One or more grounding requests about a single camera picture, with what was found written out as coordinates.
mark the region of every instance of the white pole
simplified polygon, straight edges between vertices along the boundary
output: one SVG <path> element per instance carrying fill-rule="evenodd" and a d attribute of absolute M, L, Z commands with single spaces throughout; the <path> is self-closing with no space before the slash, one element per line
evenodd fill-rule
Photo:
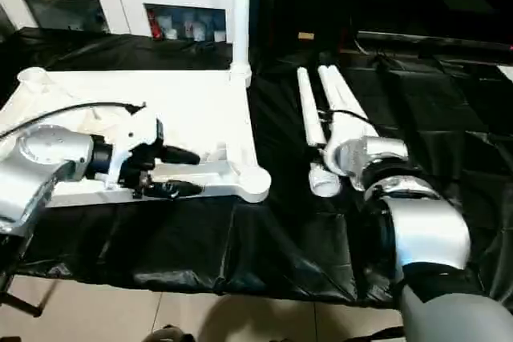
<path fill-rule="evenodd" d="M 242 75 L 249 86 L 251 67 L 248 60 L 249 48 L 249 0 L 233 0 L 234 39 L 232 46 L 232 73 Z"/>
<path fill-rule="evenodd" d="M 306 142 L 309 146 L 326 144 L 326 138 L 322 131 L 317 104 L 313 97 L 312 85 L 308 71 L 300 67 L 297 69 L 297 82 L 299 83 L 299 95 L 301 96 L 301 109 L 303 111 L 303 123 L 305 124 Z"/>
<path fill-rule="evenodd" d="M 349 85 L 345 81 L 344 77 L 337 69 L 336 66 L 328 67 L 328 74 L 331 78 L 333 85 L 337 88 L 338 94 L 340 95 L 343 103 L 345 104 L 344 109 L 354 112 L 362 116 L 363 118 L 367 118 L 367 114 L 363 111 L 362 106 L 354 96 L 353 92 L 349 88 Z M 378 133 L 374 129 L 374 127 L 369 124 L 362 123 L 365 125 L 366 134 L 371 136 L 378 136 Z"/>
<path fill-rule="evenodd" d="M 322 87 L 324 88 L 324 92 L 326 94 L 326 99 L 328 99 L 329 109 L 330 110 L 344 110 L 345 104 L 342 100 L 340 94 L 338 93 L 337 88 L 333 84 L 331 80 L 330 73 L 328 71 L 328 67 L 319 66 L 318 70 L 319 77 L 321 78 Z"/>

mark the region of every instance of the black plastic sheet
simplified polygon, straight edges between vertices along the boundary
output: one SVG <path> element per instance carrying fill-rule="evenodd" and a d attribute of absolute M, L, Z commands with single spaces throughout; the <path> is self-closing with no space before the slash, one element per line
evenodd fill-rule
<path fill-rule="evenodd" d="M 0 46 L 2 101 L 28 66 L 48 70 L 225 69 L 229 48 L 25 29 Z M 468 275 L 513 309 L 513 87 L 491 66 L 341 56 L 368 116 L 404 138 L 471 229 Z M 322 106 L 318 55 L 253 60 L 248 90 L 267 200 L 235 197 L 47 210 L 18 273 L 174 292 L 234 292 L 392 307 L 386 274 L 362 257 L 361 197 L 309 191 L 311 151 L 296 80 L 310 68 Z"/>

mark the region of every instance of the cabinet door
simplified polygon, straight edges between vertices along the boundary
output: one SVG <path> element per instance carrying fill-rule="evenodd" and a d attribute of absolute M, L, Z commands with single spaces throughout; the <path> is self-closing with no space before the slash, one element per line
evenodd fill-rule
<path fill-rule="evenodd" d="M 232 41 L 232 0 L 122 2 L 130 31 L 135 35 Z"/>
<path fill-rule="evenodd" d="M 120 0 L 0 0 L 17 29 L 58 28 L 128 34 Z"/>

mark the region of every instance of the black cable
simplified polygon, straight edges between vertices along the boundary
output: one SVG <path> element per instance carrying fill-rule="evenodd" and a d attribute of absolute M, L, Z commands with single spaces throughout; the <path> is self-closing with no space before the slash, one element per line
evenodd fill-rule
<path fill-rule="evenodd" d="M 378 124 L 370 121 L 368 118 L 361 116 L 361 115 L 357 114 L 356 112 L 352 112 L 350 110 L 329 110 L 329 111 L 327 111 L 327 114 L 334 114 L 336 112 L 352 116 L 353 118 L 359 119 L 362 122 L 367 123 L 374 128 L 381 128 Z"/>
<path fill-rule="evenodd" d="M 16 127 L 10 128 L 7 131 L 4 131 L 0 134 L 0 141 L 7 138 L 9 135 L 12 135 L 13 133 L 24 130 L 30 126 L 35 125 L 37 122 L 40 122 L 46 118 L 50 118 L 54 115 L 60 115 L 64 114 L 68 111 L 75 111 L 75 110 L 82 110 L 83 108 L 93 108 L 93 107 L 121 107 L 127 110 L 131 115 L 136 113 L 137 111 L 144 108 L 144 106 L 135 106 L 130 103 L 120 103 L 120 102 L 91 102 L 91 103 L 82 103 L 82 104 L 75 104 L 73 106 L 63 107 L 59 108 L 58 110 L 46 112 L 40 116 L 36 116 L 35 118 L 29 119 L 26 122 L 23 122 L 21 124 L 18 124 Z"/>
<path fill-rule="evenodd" d="M 353 26 L 353 17 L 349 16 L 349 34 L 353 38 L 353 43 L 358 48 L 358 50 L 364 55 L 370 55 L 369 51 L 362 47 L 360 42 L 358 41 L 358 31 L 354 29 Z"/>

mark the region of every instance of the round white cap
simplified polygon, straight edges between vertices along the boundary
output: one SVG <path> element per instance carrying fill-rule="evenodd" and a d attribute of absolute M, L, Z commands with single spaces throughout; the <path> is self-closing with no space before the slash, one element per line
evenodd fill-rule
<path fill-rule="evenodd" d="M 47 86 L 52 84 L 48 73 L 41 67 L 30 67 L 23 70 L 18 74 L 18 81 L 35 94 L 43 92 Z"/>
<path fill-rule="evenodd" d="M 335 196 L 342 188 L 338 176 L 317 163 L 310 164 L 309 181 L 312 193 L 322 198 Z"/>

